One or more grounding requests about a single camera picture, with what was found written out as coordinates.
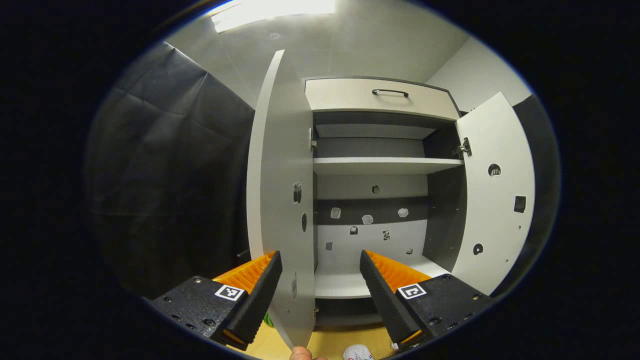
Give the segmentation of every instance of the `ceiling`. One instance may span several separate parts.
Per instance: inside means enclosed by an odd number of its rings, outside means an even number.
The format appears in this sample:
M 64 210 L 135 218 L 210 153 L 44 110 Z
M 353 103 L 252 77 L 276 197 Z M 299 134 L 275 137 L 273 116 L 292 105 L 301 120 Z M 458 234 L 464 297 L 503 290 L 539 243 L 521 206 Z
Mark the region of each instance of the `ceiling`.
M 462 29 L 403 0 L 335 0 L 330 15 L 263 20 L 218 34 L 209 16 L 167 42 L 255 108 L 273 54 L 299 77 L 379 76 L 426 82 L 467 41 Z

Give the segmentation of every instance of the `white cabinet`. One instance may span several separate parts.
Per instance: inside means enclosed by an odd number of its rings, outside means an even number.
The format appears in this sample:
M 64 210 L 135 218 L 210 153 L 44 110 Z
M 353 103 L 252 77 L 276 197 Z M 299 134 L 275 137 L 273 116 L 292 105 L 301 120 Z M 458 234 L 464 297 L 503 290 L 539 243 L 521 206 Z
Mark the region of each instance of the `white cabinet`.
M 450 204 L 454 193 L 466 201 Z M 252 258 L 282 253 L 269 315 L 289 346 L 308 343 L 316 299 L 370 297 L 362 249 L 490 294 L 522 249 L 533 202 L 531 152 L 501 93 L 459 118 L 444 90 L 361 78 L 305 86 L 287 52 L 275 54 L 253 123 L 247 221 Z

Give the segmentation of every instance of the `ceiling light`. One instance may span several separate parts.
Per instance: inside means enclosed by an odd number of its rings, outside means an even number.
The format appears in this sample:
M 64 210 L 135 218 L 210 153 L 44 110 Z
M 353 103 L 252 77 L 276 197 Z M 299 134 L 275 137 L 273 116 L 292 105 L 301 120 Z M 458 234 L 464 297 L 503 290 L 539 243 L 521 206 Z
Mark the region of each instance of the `ceiling light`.
M 334 13 L 335 0 L 232 0 L 211 10 L 218 33 L 275 17 Z

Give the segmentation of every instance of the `open cabinet door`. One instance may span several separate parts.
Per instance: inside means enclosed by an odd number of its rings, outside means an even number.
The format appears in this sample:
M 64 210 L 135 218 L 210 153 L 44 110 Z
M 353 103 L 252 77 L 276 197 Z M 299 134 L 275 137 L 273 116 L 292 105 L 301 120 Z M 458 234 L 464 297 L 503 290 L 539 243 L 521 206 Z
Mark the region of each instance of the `open cabinet door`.
M 489 295 L 524 244 L 533 214 L 535 181 L 529 142 L 500 92 L 456 121 L 467 173 L 467 221 L 451 272 Z
M 289 347 L 306 347 L 316 322 L 312 126 L 303 84 L 277 51 L 255 109 L 246 212 L 252 259 L 272 250 L 282 256 L 268 313 Z

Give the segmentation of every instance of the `wall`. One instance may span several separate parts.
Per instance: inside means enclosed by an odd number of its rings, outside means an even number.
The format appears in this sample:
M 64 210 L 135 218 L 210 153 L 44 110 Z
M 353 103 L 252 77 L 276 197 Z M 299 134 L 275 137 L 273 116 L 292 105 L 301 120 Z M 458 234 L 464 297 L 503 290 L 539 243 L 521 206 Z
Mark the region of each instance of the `wall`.
M 528 85 L 500 56 L 474 37 L 427 81 L 448 89 L 461 111 L 470 111 L 498 92 L 511 105 L 531 95 Z

